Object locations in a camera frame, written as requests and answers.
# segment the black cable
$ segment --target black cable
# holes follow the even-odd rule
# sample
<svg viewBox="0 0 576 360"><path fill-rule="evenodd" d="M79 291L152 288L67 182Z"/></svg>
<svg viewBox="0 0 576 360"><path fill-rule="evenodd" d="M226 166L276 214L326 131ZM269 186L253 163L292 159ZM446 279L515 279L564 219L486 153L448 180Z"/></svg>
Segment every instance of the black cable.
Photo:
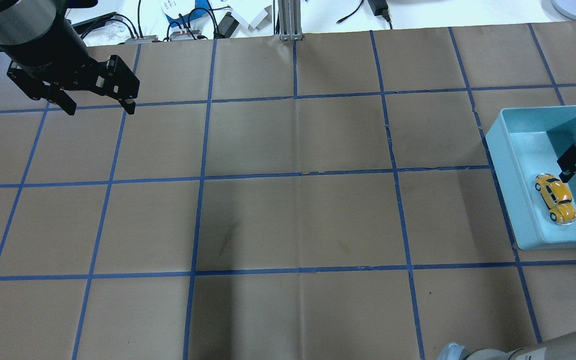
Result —
<svg viewBox="0 0 576 360"><path fill-rule="evenodd" d="M210 9L210 13L212 13L212 20L214 21L215 30L213 38L221 39L224 37L224 35L222 35L222 32L219 31L219 23L217 23L217 17L215 16L215 9L213 9L213 5L210 4L209 0L206 0L206 4L208 4L208 9Z"/></svg>
<svg viewBox="0 0 576 360"><path fill-rule="evenodd" d="M184 20L184 16L182 14L179 14L179 19L181 19L181 23L183 24L183 27L185 27L185 29L188 30L188 33L190 33L190 36L192 36L192 39L197 40L197 38L195 37L195 34L193 34L193 30L190 28L190 16L188 16L188 23L186 23L186 21Z"/></svg>
<svg viewBox="0 0 576 360"><path fill-rule="evenodd" d="M361 0L361 1L359 2L359 6L357 6L357 8L354 9L353 12L351 12L350 14L347 14L347 15L344 16L343 18L340 18L339 20L336 21L336 23L341 24L341 23L345 22L346 19L350 18L350 17L353 16L356 12L358 12L359 9L361 9L361 7L362 7L363 4L364 4L364 0Z"/></svg>
<svg viewBox="0 0 576 360"><path fill-rule="evenodd" d="M393 29L393 21L391 21L391 15L388 13L388 9L384 9L381 12L381 16L386 19L386 22L388 23L388 26L390 27L390 29Z"/></svg>
<svg viewBox="0 0 576 360"><path fill-rule="evenodd" d="M133 23L133 21L128 18L128 16L126 16L125 14L115 14L115 16L121 16L122 18L128 20L128 23L130 23L130 25L132 25L132 30L134 31L135 34L139 35L139 32L137 32L137 28L135 27L135 24Z"/></svg>
<svg viewBox="0 0 576 360"><path fill-rule="evenodd" d="M135 34L133 33L133 30L131 30L130 26L128 26L128 24L126 22L124 22L123 20L119 20L118 18L111 18L109 21L117 21L119 23L122 23L123 25L126 25L126 29L128 29L128 32L130 33L130 39L135 38Z"/></svg>
<svg viewBox="0 0 576 360"><path fill-rule="evenodd" d="M139 28L139 37L143 38L144 33L142 32L142 0L137 3L137 27Z"/></svg>
<svg viewBox="0 0 576 360"><path fill-rule="evenodd" d="M195 7L194 9L190 10L190 12L188 13L188 26L190 26L190 16L192 16L192 14L197 10L203 10L208 14L208 16L210 16L210 18L212 19L212 27L214 29L214 32L217 32L217 20L215 20L214 14L212 14L210 10L206 9L205 7Z"/></svg>
<svg viewBox="0 0 576 360"><path fill-rule="evenodd" d="M181 30L183 30L184 28L181 27L181 24L178 23L177 21L173 21L171 23L168 24L168 28L166 30L166 37L163 39L163 41L166 41L166 39L168 41L170 41L170 28L172 27L173 24L176 24L178 28L180 28Z"/></svg>

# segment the power adapter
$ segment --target power adapter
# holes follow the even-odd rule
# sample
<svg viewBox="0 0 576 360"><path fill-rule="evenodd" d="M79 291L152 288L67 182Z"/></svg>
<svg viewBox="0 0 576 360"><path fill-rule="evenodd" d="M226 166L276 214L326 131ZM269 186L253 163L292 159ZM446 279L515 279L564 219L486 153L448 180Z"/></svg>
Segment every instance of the power adapter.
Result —
<svg viewBox="0 0 576 360"><path fill-rule="evenodd" d="M384 18L390 27L393 29L393 23L391 22L391 14L388 12L388 3L386 0L367 0L372 10L372 14L375 16L381 16Z"/></svg>

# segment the light blue plastic bin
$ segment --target light blue plastic bin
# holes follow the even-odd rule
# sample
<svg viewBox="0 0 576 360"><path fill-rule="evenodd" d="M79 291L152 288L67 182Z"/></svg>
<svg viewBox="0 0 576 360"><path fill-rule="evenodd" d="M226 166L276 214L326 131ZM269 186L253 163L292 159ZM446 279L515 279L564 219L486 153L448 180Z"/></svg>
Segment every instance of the light blue plastic bin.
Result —
<svg viewBox="0 0 576 360"><path fill-rule="evenodd" d="M576 248L576 220L551 221L535 176L562 171L557 159L576 142L576 106L503 109L486 135L514 237L522 250ZM568 183L576 208L576 174Z"/></svg>

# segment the metal post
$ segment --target metal post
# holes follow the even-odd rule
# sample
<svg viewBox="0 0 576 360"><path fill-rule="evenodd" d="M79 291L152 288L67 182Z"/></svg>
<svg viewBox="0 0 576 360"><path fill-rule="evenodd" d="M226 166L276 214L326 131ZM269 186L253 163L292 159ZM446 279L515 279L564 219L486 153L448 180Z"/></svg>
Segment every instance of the metal post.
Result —
<svg viewBox="0 0 576 360"><path fill-rule="evenodd" d="M278 0L279 39L281 41L301 40L302 10L300 0Z"/></svg>

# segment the toy car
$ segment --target toy car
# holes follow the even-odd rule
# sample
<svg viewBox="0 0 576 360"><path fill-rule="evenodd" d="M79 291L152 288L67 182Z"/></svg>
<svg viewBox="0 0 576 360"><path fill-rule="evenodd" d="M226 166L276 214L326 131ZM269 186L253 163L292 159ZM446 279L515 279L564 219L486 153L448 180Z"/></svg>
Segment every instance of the toy car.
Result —
<svg viewBox="0 0 576 360"><path fill-rule="evenodd" d="M552 221L560 225L575 221L576 212L572 205L572 193L562 180L550 173L540 173L535 178L534 188L546 203Z"/></svg>

